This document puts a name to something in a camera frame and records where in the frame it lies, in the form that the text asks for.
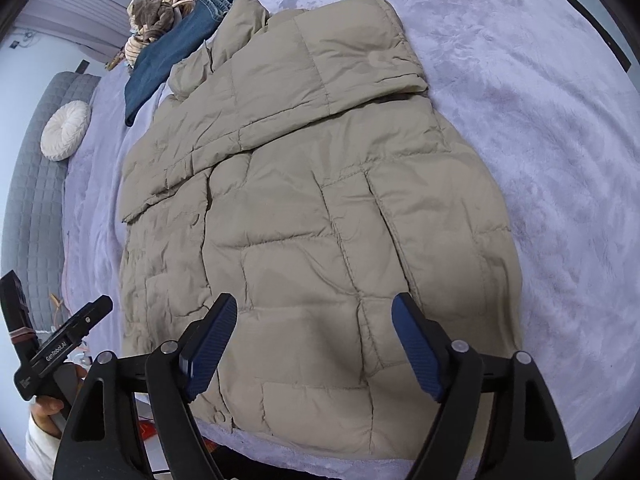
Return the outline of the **person's left hand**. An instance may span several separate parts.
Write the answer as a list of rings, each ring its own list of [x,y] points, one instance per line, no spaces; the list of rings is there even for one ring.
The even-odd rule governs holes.
[[[53,416],[57,415],[62,408],[64,402],[52,398],[52,396],[37,396],[35,402],[30,406],[30,414],[35,425],[51,437],[59,439],[62,431],[53,420]]]

